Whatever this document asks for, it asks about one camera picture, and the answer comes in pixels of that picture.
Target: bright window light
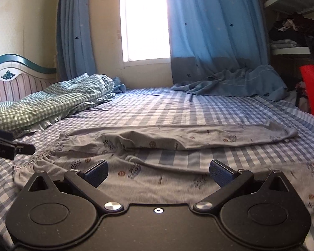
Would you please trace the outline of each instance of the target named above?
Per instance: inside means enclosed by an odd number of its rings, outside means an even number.
[[[169,58],[166,0],[120,0],[123,61]]]

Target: striped headboard panel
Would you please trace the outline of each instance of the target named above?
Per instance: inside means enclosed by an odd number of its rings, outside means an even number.
[[[56,82],[55,68],[38,66],[14,54],[0,56],[0,102],[18,101]]]

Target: checkered bed sheet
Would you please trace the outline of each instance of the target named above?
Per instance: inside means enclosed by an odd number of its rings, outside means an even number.
[[[195,96],[166,88],[130,90],[112,101],[71,115],[44,131],[20,139],[33,143],[37,152],[55,142],[60,133],[97,126],[260,124],[275,121],[298,130],[299,137],[276,144],[239,148],[213,148],[189,151],[177,158],[170,151],[159,152],[160,165],[208,169],[201,159],[219,159],[233,169],[255,170],[260,166],[307,164],[314,166],[314,117],[285,101],[271,102],[262,97]],[[149,156],[140,156],[149,162]],[[14,186],[12,166],[22,165],[28,156],[14,161],[0,159],[0,242],[12,245],[5,227],[5,217],[18,189]],[[305,245],[314,250],[314,214]]]

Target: blue curtain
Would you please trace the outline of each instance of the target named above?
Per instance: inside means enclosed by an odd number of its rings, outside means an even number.
[[[259,0],[167,0],[174,83],[268,64]]]
[[[62,81],[96,73],[92,51],[88,0],[59,0],[57,62]]]

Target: robotic device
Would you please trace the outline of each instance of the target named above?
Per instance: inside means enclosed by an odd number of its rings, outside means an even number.
[[[108,175],[101,161],[64,179],[37,172],[10,208],[14,251],[300,250],[310,215],[285,175],[264,181],[217,160],[210,175],[221,189],[196,203],[124,207],[95,187]]]

